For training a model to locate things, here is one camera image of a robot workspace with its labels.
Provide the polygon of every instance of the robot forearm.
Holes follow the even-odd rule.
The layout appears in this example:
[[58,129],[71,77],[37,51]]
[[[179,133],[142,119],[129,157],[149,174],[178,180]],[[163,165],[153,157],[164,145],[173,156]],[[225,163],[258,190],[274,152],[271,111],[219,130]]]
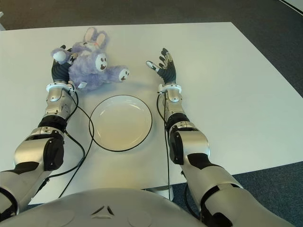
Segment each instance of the robot forearm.
[[258,203],[224,168],[209,161],[206,136],[181,106],[181,88],[174,83],[164,88],[170,158],[181,166],[201,220],[208,226],[292,226]]
[[73,103],[72,85],[47,86],[45,115],[18,146],[13,170],[0,172],[0,221],[21,212],[49,174],[63,163],[64,130]]

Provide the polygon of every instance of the black joint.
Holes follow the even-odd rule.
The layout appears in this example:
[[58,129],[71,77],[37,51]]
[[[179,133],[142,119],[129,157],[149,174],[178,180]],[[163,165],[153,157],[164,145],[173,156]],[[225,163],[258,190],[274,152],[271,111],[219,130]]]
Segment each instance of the black joint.
[[188,122],[189,119],[184,113],[175,113],[170,116],[166,122],[166,131],[169,132],[170,128],[178,122]]
[[211,197],[214,193],[219,191],[219,187],[215,186],[208,190],[201,199],[201,220],[207,226],[212,227],[232,227],[232,222],[222,213],[217,212],[215,214],[211,214],[206,207],[205,202]]
[[15,197],[8,191],[6,191],[3,188],[0,188],[0,193],[3,194],[4,196],[6,196],[6,198],[8,198],[8,200],[11,203],[10,207],[8,207],[4,212],[0,213],[0,222],[1,222],[1,221],[4,221],[5,219],[8,219],[8,218],[16,215],[18,205],[17,205],[17,201],[16,201]]
[[63,163],[64,149],[63,140],[49,139],[44,147],[43,162],[45,171],[59,169]]
[[183,143],[178,132],[172,132],[169,136],[169,157],[175,164],[184,164]]
[[66,126],[66,120],[56,115],[49,115],[44,117],[38,125],[38,127],[53,127],[60,131],[64,131],[66,129]]
[[194,153],[194,154],[189,154],[187,157],[190,164],[193,165],[194,167],[197,167],[198,169],[204,169],[205,167],[208,166],[218,166],[209,161],[207,154]]
[[38,162],[21,162],[15,166],[15,169],[7,170],[6,172],[12,172],[19,175],[22,173],[34,171],[37,169],[38,165]]

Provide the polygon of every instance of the stuffed bunny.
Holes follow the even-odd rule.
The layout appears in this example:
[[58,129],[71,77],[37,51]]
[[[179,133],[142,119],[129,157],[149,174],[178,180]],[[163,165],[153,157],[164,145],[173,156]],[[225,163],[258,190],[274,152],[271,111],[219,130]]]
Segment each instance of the stuffed bunny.
[[97,32],[90,27],[84,35],[83,42],[75,43],[71,50],[56,48],[52,57],[59,63],[66,63],[70,56],[78,56],[69,68],[70,80],[76,87],[90,91],[103,83],[122,82],[128,75],[126,66],[108,66],[105,47],[108,36],[104,31]]

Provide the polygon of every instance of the white plate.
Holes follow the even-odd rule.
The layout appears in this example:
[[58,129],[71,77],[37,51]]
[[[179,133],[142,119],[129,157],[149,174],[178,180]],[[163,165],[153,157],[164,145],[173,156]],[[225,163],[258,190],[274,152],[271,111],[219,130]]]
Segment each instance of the white plate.
[[92,122],[95,142],[111,151],[125,151],[138,146],[152,127],[148,106],[133,96],[113,96],[94,109]]

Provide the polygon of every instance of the white fingertip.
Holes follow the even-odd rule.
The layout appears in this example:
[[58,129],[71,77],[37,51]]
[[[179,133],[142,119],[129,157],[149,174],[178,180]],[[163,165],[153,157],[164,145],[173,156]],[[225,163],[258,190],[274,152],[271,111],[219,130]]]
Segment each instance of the white fingertip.
[[53,54],[53,58],[56,61],[64,61],[66,58],[66,53],[64,51],[58,51],[57,53]]
[[150,67],[152,70],[155,70],[156,72],[158,72],[160,69],[156,64],[152,63],[151,61],[147,61],[146,65]]

